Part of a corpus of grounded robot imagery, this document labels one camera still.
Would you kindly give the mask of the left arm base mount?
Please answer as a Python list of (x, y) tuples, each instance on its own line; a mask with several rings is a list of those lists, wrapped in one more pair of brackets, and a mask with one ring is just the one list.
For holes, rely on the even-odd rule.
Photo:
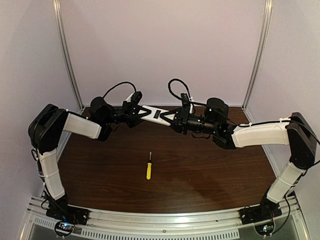
[(70, 236), (77, 225), (85, 226), (88, 221), (90, 211), (85, 208), (67, 206), (67, 210), (49, 206), (46, 209), (46, 216), (57, 220), (53, 230), (60, 238)]

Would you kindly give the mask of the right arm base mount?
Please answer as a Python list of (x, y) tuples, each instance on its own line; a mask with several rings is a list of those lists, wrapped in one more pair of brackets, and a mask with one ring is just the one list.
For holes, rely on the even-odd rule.
[(246, 206), (239, 210), (242, 225), (253, 224), (255, 232), (262, 236), (271, 236), (276, 228), (275, 217), (282, 215), (280, 207), (272, 209), (269, 205)]

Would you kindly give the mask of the white remote control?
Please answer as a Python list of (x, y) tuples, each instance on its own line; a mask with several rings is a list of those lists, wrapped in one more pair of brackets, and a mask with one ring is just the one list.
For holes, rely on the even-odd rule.
[(162, 109), (162, 108), (157, 108), (157, 107), (152, 107), (148, 105), (143, 105), (142, 106), (143, 110), (147, 111), (146, 116), (143, 116), (141, 119), (144, 121), (152, 122), (155, 124), (160, 124), (164, 126), (170, 126), (170, 125), (165, 125), (165, 123), (160, 119), (160, 114), (163, 112), (167, 112), (168, 110)]

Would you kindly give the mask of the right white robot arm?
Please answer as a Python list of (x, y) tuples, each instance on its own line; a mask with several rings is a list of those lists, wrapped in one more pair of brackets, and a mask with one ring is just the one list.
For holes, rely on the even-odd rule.
[(316, 165), (317, 137), (299, 112), (278, 120), (235, 124), (228, 117), (229, 106), (219, 98), (207, 100), (203, 116), (190, 113), (192, 103), (189, 100), (182, 102), (182, 107), (159, 115), (175, 132), (208, 134), (225, 150), (268, 145), (290, 148), (288, 162), (261, 200), (261, 204), (270, 209), (275, 209), (300, 178)]

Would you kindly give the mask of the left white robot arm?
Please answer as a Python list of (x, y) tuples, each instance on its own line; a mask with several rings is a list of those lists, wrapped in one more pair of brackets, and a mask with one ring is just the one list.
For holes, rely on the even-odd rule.
[(111, 124), (126, 123), (130, 128), (152, 115), (146, 105), (139, 105), (138, 93), (132, 93), (121, 107), (108, 104), (101, 96), (89, 107), (89, 117), (48, 104), (28, 127), (33, 147), (31, 153), (38, 165), (39, 175), (49, 199), (58, 203), (66, 197), (57, 161), (57, 148), (63, 132), (106, 141), (113, 131)]

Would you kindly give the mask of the yellow handled screwdriver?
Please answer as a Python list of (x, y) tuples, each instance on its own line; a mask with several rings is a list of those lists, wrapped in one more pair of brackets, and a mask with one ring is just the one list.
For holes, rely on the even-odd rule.
[(146, 179), (149, 181), (152, 176), (152, 152), (149, 153), (149, 160), (146, 167)]

